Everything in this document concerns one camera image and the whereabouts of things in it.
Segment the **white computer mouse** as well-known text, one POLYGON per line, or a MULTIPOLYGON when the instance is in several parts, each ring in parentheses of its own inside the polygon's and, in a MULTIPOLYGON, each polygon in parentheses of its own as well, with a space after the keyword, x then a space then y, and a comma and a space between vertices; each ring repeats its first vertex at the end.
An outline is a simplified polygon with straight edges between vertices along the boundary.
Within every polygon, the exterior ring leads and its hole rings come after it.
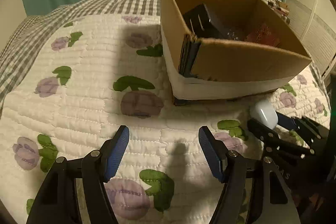
POLYGON ((250 116, 270 129, 278 124, 278 116, 268 99, 256 102, 249 110, 250 116))

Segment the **pink rose card box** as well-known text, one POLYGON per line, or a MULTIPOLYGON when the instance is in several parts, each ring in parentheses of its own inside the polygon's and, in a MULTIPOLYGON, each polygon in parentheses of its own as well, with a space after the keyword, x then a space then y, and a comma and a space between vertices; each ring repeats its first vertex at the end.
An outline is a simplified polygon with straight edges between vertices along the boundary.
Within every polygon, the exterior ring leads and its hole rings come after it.
POLYGON ((265 23, 250 32, 244 41, 271 47, 278 47, 280 44, 277 34, 265 23))

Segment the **brown cardboard box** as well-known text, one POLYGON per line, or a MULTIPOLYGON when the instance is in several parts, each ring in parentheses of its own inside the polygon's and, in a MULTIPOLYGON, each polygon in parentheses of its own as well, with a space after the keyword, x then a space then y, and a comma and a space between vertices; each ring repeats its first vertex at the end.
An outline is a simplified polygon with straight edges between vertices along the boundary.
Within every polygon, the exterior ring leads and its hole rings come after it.
POLYGON ((163 55, 178 100, 224 100, 275 91, 303 71, 311 58, 289 26, 262 0, 161 0, 163 55), (278 47, 200 38, 183 14, 205 4, 246 36, 263 23, 278 47))

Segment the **white wardrobe doors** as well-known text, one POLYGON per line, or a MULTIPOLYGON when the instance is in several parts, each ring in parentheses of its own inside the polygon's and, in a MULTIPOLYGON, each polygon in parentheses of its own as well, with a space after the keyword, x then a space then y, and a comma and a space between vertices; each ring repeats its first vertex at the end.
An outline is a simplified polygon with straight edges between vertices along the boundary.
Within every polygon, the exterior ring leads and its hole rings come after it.
POLYGON ((290 27, 322 77, 335 67, 335 9, 330 0, 286 0, 290 27))

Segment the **white dressing table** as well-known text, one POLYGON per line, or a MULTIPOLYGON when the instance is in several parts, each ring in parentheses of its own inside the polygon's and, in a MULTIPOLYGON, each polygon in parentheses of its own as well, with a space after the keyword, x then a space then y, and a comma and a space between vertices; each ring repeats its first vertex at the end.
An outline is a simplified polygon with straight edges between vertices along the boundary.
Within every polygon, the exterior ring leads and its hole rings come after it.
POLYGON ((262 0, 264 3, 266 3, 274 12, 278 14, 278 16, 287 24, 290 24, 290 18, 289 18, 289 6, 279 0, 262 0))

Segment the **white floral quilt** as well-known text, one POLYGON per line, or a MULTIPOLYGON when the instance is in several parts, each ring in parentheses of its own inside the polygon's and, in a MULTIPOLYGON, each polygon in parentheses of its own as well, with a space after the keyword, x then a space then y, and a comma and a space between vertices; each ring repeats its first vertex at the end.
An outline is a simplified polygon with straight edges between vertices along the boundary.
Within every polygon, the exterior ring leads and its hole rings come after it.
POLYGON ((58 28, 1 116, 1 201, 25 223, 52 163, 85 156, 121 125, 130 141, 106 184, 120 223, 209 223, 222 191, 198 142, 207 126, 246 157, 263 95, 173 104, 157 16, 92 15, 58 28))

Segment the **black flat box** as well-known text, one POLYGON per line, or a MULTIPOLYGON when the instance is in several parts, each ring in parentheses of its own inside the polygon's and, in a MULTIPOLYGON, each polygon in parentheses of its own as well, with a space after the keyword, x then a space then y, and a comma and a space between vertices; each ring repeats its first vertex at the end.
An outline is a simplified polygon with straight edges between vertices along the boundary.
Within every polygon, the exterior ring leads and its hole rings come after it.
POLYGON ((239 41, 245 39, 243 30, 224 24, 204 3, 184 13, 183 19, 189 30, 200 38, 239 41))

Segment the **grey checkered bedsheet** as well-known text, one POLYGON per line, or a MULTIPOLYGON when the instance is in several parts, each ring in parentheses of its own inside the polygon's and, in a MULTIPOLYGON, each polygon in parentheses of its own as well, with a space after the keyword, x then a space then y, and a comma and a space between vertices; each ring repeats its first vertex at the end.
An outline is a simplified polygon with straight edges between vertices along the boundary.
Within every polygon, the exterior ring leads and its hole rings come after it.
POLYGON ((60 27, 87 15, 160 15, 160 0, 81 0, 47 15, 28 16, 1 51, 1 103, 32 67, 47 39, 60 27))

